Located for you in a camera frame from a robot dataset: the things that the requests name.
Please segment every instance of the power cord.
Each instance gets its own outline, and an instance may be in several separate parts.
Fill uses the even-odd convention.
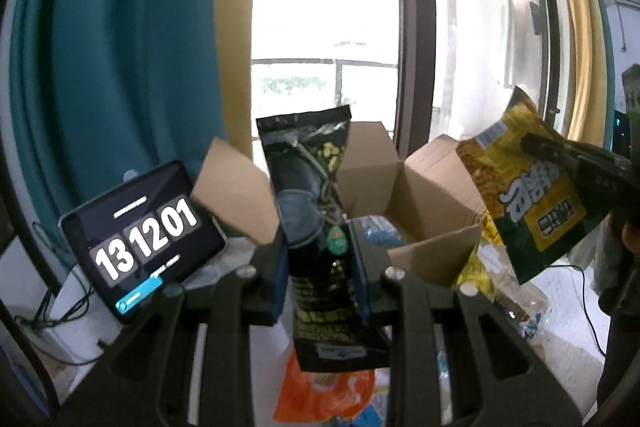
[[[591,317],[589,316],[589,312],[587,311],[587,299],[585,296],[587,279],[584,274],[584,270],[580,266],[577,266],[577,264],[552,264],[549,268],[574,268],[580,271],[580,273],[582,274],[582,309],[584,311],[584,316],[587,317],[587,322],[591,327],[591,333],[593,333],[593,338],[596,341],[596,347],[598,348],[598,351],[600,352],[600,354],[606,358],[607,353],[605,353],[602,347],[600,346],[600,341],[598,340],[598,334],[596,333],[596,328],[593,326],[593,322],[591,322]]]
[[[52,298],[52,293],[50,290],[47,290],[45,296],[42,298],[40,305],[36,311],[36,314],[32,319],[28,319],[22,315],[15,315],[14,321],[16,324],[22,327],[28,327],[32,331],[42,332],[43,329],[46,328],[55,328],[60,324],[68,324],[70,322],[76,321],[84,317],[89,311],[89,298],[94,293],[94,290],[89,287],[87,288],[84,285],[84,282],[80,278],[80,276],[73,270],[73,266],[70,266],[68,262],[64,259],[62,253],[70,253],[66,247],[64,247],[61,243],[55,240],[47,230],[37,221],[32,223],[33,231],[38,236],[38,238],[49,248],[49,251],[56,256],[56,258],[60,261],[60,263],[69,270],[69,272],[76,278],[78,284],[82,288],[82,297],[78,299],[71,307],[60,317],[59,319],[50,319],[47,317],[47,310],[49,309],[49,305]],[[100,359],[102,354],[90,360],[83,360],[82,362],[71,362],[70,360],[59,359],[57,356],[53,355],[49,351],[43,349],[34,343],[31,339],[29,339],[31,346],[34,347],[41,354],[45,355],[47,358],[54,360],[55,362],[61,363],[63,365],[69,365],[72,367],[80,367],[82,365],[88,365],[90,363],[97,362]]]

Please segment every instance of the orange package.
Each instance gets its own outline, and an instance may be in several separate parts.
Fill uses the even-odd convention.
[[[303,373],[296,352],[291,351],[278,405],[277,422],[328,421],[336,415],[356,418],[369,404],[376,386],[376,372]]]

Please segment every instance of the tablet screen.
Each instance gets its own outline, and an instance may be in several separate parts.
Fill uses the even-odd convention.
[[[217,223],[190,201],[191,179],[171,162],[60,220],[89,282],[123,322],[162,285],[181,282],[225,247]]]

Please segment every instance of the number 13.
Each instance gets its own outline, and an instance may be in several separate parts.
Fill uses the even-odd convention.
[[[104,266],[113,280],[118,279],[120,272],[127,273],[133,268],[133,256],[127,251],[123,240],[116,238],[109,243],[109,255],[115,255],[120,262],[113,266],[104,248],[100,248],[95,256],[95,264]]]

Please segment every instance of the cardboard box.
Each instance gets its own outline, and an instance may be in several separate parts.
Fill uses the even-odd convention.
[[[486,209],[456,154],[440,136],[404,162],[380,122],[353,122],[338,171],[349,217],[386,216],[407,246],[391,261],[428,283],[450,285],[479,239]],[[267,176],[225,141],[215,139],[191,197],[258,245],[270,243],[279,220]]]

